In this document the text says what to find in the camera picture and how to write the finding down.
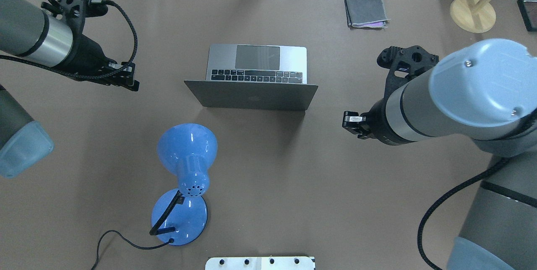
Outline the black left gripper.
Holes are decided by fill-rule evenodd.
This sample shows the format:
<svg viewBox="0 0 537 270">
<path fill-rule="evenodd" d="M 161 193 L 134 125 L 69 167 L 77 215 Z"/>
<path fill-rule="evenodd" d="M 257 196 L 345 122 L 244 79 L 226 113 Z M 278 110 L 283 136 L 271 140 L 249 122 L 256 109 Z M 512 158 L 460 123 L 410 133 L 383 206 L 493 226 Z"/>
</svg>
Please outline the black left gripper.
<svg viewBox="0 0 537 270">
<path fill-rule="evenodd" d="M 104 69 L 113 60 L 107 58 L 101 46 L 85 35 L 77 35 L 73 41 L 73 47 L 67 59 L 67 72 L 83 76 L 100 76 L 111 72 Z M 138 92 L 140 82 L 134 79 L 136 64 L 122 63 L 126 66 L 122 70 L 122 82 L 120 86 L 133 92 Z"/>
</svg>

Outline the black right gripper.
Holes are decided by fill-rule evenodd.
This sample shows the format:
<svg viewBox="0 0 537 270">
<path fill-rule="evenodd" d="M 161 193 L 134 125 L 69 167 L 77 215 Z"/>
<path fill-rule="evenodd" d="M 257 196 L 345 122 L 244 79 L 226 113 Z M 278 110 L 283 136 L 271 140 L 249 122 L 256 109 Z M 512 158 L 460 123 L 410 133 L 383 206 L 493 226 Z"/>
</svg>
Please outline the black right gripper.
<svg viewBox="0 0 537 270">
<path fill-rule="evenodd" d="M 376 102 L 366 113 L 344 111 L 343 128 L 355 128 L 355 134 L 359 139 L 377 139 L 390 146 L 403 144 L 403 138 L 388 124 L 385 99 Z"/>
</svg>

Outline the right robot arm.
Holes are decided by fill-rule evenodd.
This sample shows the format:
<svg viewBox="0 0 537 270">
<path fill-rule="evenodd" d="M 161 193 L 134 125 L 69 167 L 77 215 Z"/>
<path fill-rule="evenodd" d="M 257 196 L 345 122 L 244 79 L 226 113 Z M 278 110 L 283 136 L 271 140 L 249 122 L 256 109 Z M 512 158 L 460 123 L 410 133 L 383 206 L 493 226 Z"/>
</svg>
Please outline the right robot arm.
<svg viewBox="0 0 537 270">
<path fill-rule="evenodd" d="M 536 268 L 536 58 L 520 43 L 486 39 L 443 59 L 421 46 L 391 46 L 377 58 L 388 69 L 384 96 L 366 113 L 345 111 L 342 127 L 359 139 L 392 146 L 462 134 L 492 155 L 487 169 L 428 208 L 417 230 L 418 252 L 432 213 L 478 183 L 454 239 L 448 270 Z"/>
</svg>

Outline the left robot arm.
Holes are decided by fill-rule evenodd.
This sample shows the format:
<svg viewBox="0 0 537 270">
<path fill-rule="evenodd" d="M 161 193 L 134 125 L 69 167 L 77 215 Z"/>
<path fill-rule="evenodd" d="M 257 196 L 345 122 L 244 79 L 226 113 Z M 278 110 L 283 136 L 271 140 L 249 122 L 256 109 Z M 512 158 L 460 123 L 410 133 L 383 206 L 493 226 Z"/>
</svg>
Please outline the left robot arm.
<svg viewBox="0 0 537 270">
<path fill-rule="evenodd" d="M 102 17 L 113 6 L 133 34 L 129 60 L 108 58 L 101 46 L 83 34 L 86 18 Z M 138 91 L 133 62 L 138 37 L 126 12 L 112 0 L 47 0 L 37 7 L 26 0 L 1 0 L 1 58 L 89 81 Z M 49 155 L 55 144 L 42 125 L 1 88 L 0 172 L 14 178 Z"/>
</svg>

